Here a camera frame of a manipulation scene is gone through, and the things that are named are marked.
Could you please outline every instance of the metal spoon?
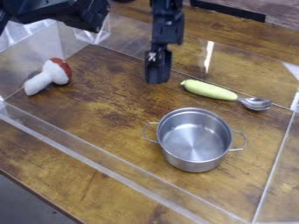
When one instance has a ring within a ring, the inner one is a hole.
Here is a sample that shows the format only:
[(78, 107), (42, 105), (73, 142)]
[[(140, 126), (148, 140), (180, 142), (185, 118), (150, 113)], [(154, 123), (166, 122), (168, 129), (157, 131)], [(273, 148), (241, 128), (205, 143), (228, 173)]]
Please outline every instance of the metal spoon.
[(240, 98), (233, 92), (230, 92), (225, 88), (213, 86), (197, 80), (185, 80), (181, 83), (181, 86), (184, 86), (184, 88), (196, 95), (202, 95), (218, 100), (238, 101), (241, 102), (245, 108), (254, 111), (266, 110), (272, 105), (272, 102), (268, 99)]

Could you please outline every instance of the mushroom cap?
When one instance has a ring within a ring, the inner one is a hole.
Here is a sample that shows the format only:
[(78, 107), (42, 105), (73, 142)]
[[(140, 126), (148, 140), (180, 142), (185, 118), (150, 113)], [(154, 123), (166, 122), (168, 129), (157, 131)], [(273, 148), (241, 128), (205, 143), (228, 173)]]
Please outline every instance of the mushroom cap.
[(68, 75), (69, 81), (70, 81), (72, 71), (70, 71), (69, 64), (62, 59), (58, 59), (58, 58), (50, 58), (50, 61), (60, 66), (60, 68), (62, 69), (64, 73)]

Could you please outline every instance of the pot rim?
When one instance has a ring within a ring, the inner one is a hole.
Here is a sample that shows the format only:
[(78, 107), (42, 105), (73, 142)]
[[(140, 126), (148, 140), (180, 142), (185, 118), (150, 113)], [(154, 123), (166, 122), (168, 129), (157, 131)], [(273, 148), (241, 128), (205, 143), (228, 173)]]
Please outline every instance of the pot rim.
[[(158, 135), (158, 131), (160, 131), (160, 128), (161, 126), (164, 125), (164, 123), (166, 122), (166, 120), (176, 114), (180, 114), (181, 112), (202, 112), (208, 115), (210, 115), (212, 117), (214, 117), (224, 125), (224, 127), (226, 128), (228, 130), (228, 134), (229, 134), (229, 144), (228, 144), (228, 147), (226, 149), (224, 150), (224, 152), (214, 158), (209, 159), (209, 160), (185, 160), (180, 157), (176, 157), (168, 150), (164, 149), (164, 146), (161, 144), (161, 140), (160, 140), (160, 135)], [(202, 163), (208, 163), (208, 162), (212, 162), (212, 161), (216, 161), (217, 159), (222, 158), (225, 156), (225, 154), (228, 153), (229, 149), (230, 149), (230, 145), (232, 145), (232, 142), (233, 142), (233, 136), (232, 136), (232, 132), (230, 132), (230, 127), (228, 125), (228, 123), (224, 121), (224, 119), (217, 115), (214, 114), (213, 112), (210, 112), (209, 110), (204, 109), (204, 108), (178, 108), (176, 110), (173, 110), (172, 112), (169, 112), (166, 115), (162, 116), (162, 119), (160, 120), (158, 122), (158, 125), (157, 125), (157, 129), (156, 129), (156, 137), (157, 137), (157, 142), (158, 144), (161, 145), (161, 148), (162, 148), (162, 151), (170, 155), (173, 158), (181, 160), (182, 162), (188, 162), (188, 163), (193, 163), (193, 164), (202, 164)]]

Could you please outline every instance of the spoon handle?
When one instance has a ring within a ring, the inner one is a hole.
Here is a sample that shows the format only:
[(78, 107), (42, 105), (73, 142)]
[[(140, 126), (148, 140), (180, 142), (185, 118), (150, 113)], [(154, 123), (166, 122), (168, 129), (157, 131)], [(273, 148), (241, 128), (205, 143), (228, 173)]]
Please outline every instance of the spoon handle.
[(213, 99), (234, 101), (238, 98), (238, 96), (225, 88), (216, 87), (197, 80), (185, 80), (181, 86), (196, 95), (202, 95)]

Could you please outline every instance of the pot handle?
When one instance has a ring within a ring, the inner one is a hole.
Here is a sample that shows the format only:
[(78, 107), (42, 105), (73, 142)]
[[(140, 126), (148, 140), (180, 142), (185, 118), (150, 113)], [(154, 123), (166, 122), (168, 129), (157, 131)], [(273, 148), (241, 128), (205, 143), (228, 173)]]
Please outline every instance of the pot handle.
[(244, 134), (242, 131), (234, 130), (234, 129), (232, 131), (236, 132), (236, 133), (238, 133), (242, 136), (242, 138), (244, 138), (244, 145), (242, 145), (241, 148), (238, 148), (238, 149), (230, 149), (229, 151), (242, 151), (246, 148), (246, 146), (248, 146), (248, 138), (246, 138), (246, 136), (245, 136), (245, 134)]
[(144, 136), (144, 139), (145, 139), (146, 141), (158, 144), (157, 141), (152, 140), (152, 139), (148, 138), (146, 135), (145, 135), (145, 130), (146, 130), (148, 126), (152, 125), (152, 124), (158, 124), (158, 122), (149, 122), (149, 123), (144, 126), (144, 129), (142, 129), (142, 136)]

